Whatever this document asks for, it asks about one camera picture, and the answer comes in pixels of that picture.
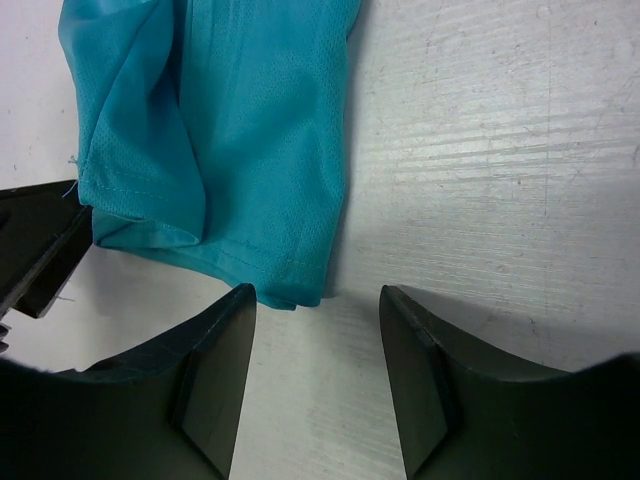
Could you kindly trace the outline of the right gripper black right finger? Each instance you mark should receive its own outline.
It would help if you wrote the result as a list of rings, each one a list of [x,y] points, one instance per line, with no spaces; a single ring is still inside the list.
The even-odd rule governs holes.
[[[379,297],[410,479],[635,479],[639,357],[573,373],[446,322],[395,286]]]

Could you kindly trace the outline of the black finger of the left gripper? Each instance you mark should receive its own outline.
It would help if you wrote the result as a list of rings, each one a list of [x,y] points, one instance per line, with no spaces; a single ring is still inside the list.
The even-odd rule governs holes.
[[[92,244],[92,209],[65,180],[1,192],[1,314],[43,317]]]

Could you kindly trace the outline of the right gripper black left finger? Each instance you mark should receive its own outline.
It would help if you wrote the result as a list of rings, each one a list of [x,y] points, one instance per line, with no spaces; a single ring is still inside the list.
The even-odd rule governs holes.
[[[84,371],[1,363],[5,479],[225,479],[256,326],[243,284]]]

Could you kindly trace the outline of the teal t shirt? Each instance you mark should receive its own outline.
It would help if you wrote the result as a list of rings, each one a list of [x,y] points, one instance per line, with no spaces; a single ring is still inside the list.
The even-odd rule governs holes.
[[[321,302],[346,192],[356,1],[66,1],[94,243]]]

